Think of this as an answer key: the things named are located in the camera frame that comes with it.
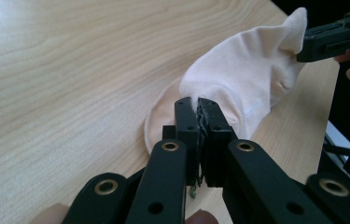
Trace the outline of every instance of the white sock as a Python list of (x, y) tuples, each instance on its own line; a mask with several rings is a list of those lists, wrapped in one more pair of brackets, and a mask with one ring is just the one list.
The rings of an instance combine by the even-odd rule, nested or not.
[(298, 8), (279, 26), (261, 26), (234, 35), (209, 50), (162, 92), (147, 114), (145, 140), (151, 152), (162, 126), (175, 124), (174, 103), (191, 97), (219, 104), (237, 136), (249, 139), (271, 107), (295, 85), (304, 63), (296, 61), (306, 29)]

